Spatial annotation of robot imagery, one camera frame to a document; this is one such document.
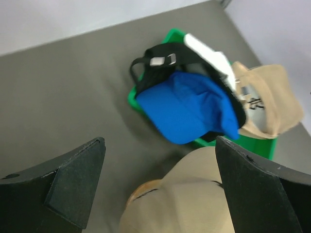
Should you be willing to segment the white cap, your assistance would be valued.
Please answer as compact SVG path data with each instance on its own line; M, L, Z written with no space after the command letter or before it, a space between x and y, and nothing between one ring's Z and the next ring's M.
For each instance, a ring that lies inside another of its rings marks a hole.
M221 75L224 75L225 84L236 94L236 77L224 53L221 51L214 51L190 33L184 36L183 41L188 48L198 54Z

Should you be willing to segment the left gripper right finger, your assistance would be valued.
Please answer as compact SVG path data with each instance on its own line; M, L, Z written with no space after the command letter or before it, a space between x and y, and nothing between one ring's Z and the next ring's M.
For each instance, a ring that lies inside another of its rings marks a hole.
M237 233L309 233L311 176L219 136L216 159Z

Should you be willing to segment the black cap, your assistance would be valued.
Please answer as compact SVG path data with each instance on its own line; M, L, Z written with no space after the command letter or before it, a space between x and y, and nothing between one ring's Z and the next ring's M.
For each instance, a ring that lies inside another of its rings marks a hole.
M132 61L129 73L136 86L135 99L144 90L168 80L178 67L193 64L201 65L211 80L227 94L236 114L239 128L244 126L247 120L246 112L237 94L234 94L225 84L224 75L221 75L186 45L178 42L151 47L145 51L143 57Z

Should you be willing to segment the tan baseball cap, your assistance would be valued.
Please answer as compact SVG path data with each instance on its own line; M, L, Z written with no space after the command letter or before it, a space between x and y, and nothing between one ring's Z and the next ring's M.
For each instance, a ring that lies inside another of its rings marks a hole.
M150 212L125 209L120 233L233 233L215 147L196 149L163 178L163 204Z

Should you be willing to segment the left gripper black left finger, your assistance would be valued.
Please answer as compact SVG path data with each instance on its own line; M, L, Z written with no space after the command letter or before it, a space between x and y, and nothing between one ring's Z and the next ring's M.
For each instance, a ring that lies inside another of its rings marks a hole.
M97 137L0 180L2 233L80 233L87 227L105 156Z

